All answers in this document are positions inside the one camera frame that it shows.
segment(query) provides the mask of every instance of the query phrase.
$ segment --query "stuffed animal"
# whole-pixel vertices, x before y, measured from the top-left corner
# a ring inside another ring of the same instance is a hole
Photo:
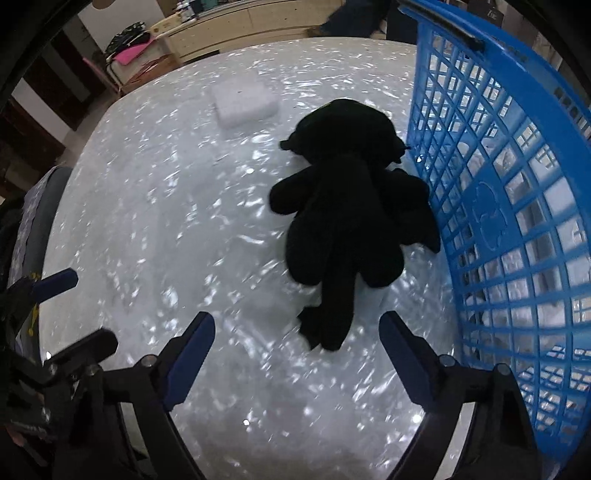
[[[298,315],[310,348],[338,350],[353,320],[355,278],[372,288],[390,285],[404,269],[400,245],[421,242],[439,252],[440,238],[428,205],[429,188],[400,169],[404,143],[381,112],[334,100],[302,119],[280,147],[311,164],[278,182],[271,210],[295,213],[285,260],[304,285],[322,283],[322,303]]]

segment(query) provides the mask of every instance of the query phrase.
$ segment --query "wooden cabinet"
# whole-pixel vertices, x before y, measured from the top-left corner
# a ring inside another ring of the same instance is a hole
[[[161,35],[181,62],[261,43],[304,38],[342,0],[259,0],[227,8]]]

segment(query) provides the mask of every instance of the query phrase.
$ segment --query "white table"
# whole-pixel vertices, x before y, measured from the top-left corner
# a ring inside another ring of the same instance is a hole
[[[64,192],[45,275],[72,266],[79,285],[41,309],[41,354],[99,326],[119,339],[106,368],[158,353],[199,310],[217,337],[174,420],[210,478],[386,478],[421,419],[378,340],[396,309],[438,353],[455,331],[445,259],[405,249],[384,291],[359,285],[337,353],[308,352],[297,313],[319,292],[283,262],[291,218],[271,186],[306,165],[277,142],[305,114],[349,97],[377,106],[404,138],[415,48],[322,38],[261,45],[176,70],[114,104]],[[209,87],[254,70],[281,95],[280,118],[220,132]]]

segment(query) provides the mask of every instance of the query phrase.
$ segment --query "wooden drawer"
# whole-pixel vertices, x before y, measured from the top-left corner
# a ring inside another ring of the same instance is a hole
[[[183,57],[191,52],[255,33],[248,10],[220,15],[204,20],[196,25],[181,30],[168,38],[176,55]]]
[[[248,9],[255,32],[320,25],[341,6],[341,0],[291,0]]]

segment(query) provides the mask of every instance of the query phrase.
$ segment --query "black bag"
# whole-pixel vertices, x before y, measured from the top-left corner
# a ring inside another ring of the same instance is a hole
[[[149,40],[150,32],[146,31],[146,24],[144,22],[134,23],[113,37],[105,50],[107,60],[110,60],[126,48],[147,43]]]

